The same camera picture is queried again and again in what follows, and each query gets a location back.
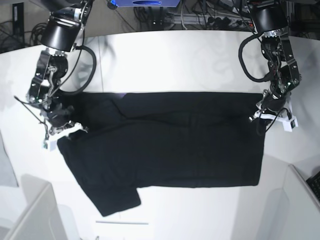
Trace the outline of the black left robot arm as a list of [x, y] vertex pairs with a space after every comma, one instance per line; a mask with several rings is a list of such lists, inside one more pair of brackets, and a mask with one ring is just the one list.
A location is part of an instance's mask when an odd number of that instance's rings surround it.
[[[278, 0], [248, 0], [246, 2], [255, 32], [239, 47], [238, 58], [245, 75], [253, 82], [269, 82], [269, 89], [257, 103], [254, 120], [263, 112], [279, 113], [301, 81], [288, 35], [287, 17]], [[243, 60], [243, 49], [252, 40], [260, 41], [261, 52], [267, 60], [269, 72], [262, 78], [252, 76]]]

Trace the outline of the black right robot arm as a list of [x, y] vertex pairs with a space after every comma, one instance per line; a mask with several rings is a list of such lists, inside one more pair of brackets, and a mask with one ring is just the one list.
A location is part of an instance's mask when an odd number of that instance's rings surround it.
[[[41, 51], [36, 64], [35, 75], [26, 95], [27, 105], [40, 110], [46, 134], [53, 136], [74, 127], [71, 119], [72, 106], [63, 102], [63, 97], [82, 93], [91, 83], [97, 68], [95, 53], [77, 40], [84, 38], [84, 28], [93, 7], [92, 0], [37, 0], [36, 4], [50, 12], [48, 23], [40, 43], [46, 47]], [[86, 51], [92, 57], [92, 69], [87, 81], [75, 91], [64, 91], [62, 86], [68, 80], [67, 54]]]

